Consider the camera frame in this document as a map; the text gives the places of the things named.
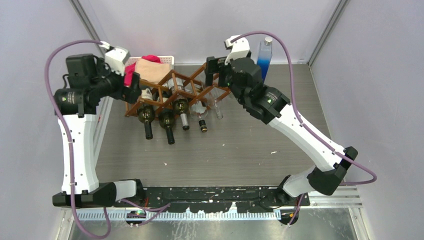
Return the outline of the dark green wine bottle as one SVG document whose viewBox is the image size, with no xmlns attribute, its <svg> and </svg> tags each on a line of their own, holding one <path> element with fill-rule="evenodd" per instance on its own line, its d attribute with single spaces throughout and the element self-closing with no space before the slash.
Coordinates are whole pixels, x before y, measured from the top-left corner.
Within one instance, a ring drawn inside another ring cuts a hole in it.
<svg viewBox="0 0 424 240">
<path fill-rule="evenodd" d="M 142 99 L 147 99 L 153 101 L 153 94 L 151 89 L 148 86 L 141 86 L 141 95 Z M 151 140 L 153 138 L 152 132 L 152 121 L 155 119 L 155 110 L 154 106 L 148 103 L 142 103 L 137 109 L 138 120 L 143 123 L 145 130 L 145 138 Z"/>
</svg>

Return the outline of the brown wooden wine rack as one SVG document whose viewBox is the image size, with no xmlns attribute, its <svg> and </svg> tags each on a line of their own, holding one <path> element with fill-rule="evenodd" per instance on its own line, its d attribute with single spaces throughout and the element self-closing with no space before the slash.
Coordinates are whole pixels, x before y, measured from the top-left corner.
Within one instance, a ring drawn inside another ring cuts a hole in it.
<svg viewBox="0 0 424 240">
<path fill-rule="evenodd" d="M 218 83 L 215 82 L 215 80 L 218 79 L 219 75 L 217 73 L 212 75 L 212 85 L 211 86 L 203 86 L 202 82 L 197 80 L 196 77 L 203 73 L 206 69 L 206 64 L 204 63 L 199 67 L 192 75 L 186 76 L 184 74 L 181 74 L 175 70 L 170 70 L 160 82 L 158 83 L 152 83 L 144 79 L 140 79 L 139 83 L 142 86 L 147 86 L 151 88 L 151 92 L 153 94 L 158 93 L 159 101 L 156 100 L 150 100 L 148 98 L 144 98 L 142 96 L 139 96 L 136 103 L 130 104 L 127 103 L 125 105 L 125 117 L 131 117 L 137 116 L 137 110 L 139 107 L 141 107 L 143 104 L 149 104 L 152 106 L 156 106 L 156 114 L 161 113 L 164 109 L 172 109 L 172 102 L 174 102 L 177 98 L 183 97 L 185 99 L 188 99 L 188 105 L 192 106 L 193 104 L 196 104 L 197 102 L 204 102 L 207 103 L 208 99 L 207 96 L 212 94 L 212 91 L 215 89 L 219 89 L 218 96 L 213 97 L 215 102 L 220 102 L 225 97 L 227 97 L 231 90 L 228 87 L 220 87 L 218 86 Z M 177 87 L 174 88 L 174 92 L 170 90 L 168 87 L 164 86 L 164 84 L 168 80 L 172 80 L 174 84 L 177 83 L 177 78 L 182 79 L 182 89 L 178 89 Z"/>
</svg>

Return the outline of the blue square glass bottle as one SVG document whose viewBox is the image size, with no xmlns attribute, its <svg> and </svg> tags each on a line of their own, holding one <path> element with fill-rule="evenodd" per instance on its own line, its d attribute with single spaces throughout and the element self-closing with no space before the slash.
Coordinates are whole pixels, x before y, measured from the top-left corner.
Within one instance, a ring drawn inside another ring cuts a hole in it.
<svg viewBox="0 0 424 240">
<path fill-rule="evenodd" d="M 259 44 L 256 64 L 261 68 L 261 78 L 265 81 L 273 56 L 273 38 L 267 36 Z"/>
</svg>

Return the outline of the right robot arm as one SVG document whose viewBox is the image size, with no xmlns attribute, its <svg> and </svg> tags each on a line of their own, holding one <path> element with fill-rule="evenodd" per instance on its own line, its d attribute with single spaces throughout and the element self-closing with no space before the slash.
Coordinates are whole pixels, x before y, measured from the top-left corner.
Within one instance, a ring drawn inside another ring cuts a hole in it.
<svg viewBox="0 0 424 240">
<path fill-rule="evenodd" d="M 330 141 L 314 126 L 310 129 L 328 143 L 326 147 L 316 139 L 306 124 L 299 121 L 288 97 L 274 87 L 263 84 L 261 68 L 249 57 L 231 60 L 207 57 L 205 83 L 212 85 L 214 74 L 218 74 L 218 85 L 229 87 L 239 104 L 254 118 L 278 130 L 301 148 L 314 162 L 314 166 L 302 173 L 290 175 L 282 182 L 277 198 L 283 205 L 291 205 L 300 194 L 317 191 L 331 196 L 345 177 L 351 163 L 344 159 L 355 160 L 358 151 L 343 147 Z"/>
</svg>

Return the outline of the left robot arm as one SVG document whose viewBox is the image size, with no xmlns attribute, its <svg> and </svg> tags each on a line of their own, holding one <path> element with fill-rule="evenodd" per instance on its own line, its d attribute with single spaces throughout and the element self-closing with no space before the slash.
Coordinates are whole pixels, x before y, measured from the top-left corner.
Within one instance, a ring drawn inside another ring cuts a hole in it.
<svg viewBox="0 0 424 240">
<path fill-rule="evenodd" d="M 66 58 L 64 87 L 54 94 L 63 118 L 59 120 L 64 153 L 64 177 L 61 191 L 52 197 L 56 207 L 112 207 L 126 199 L 141 206 L 146 193 L 139 179 L 99 182 L 94 135 L 99 120 L 97 107 L 104 97 L 134 104 L 141 95 L 139 75 L 132 74 L 125 84 L 127 53 L 77 54 Z"/>
</svg>

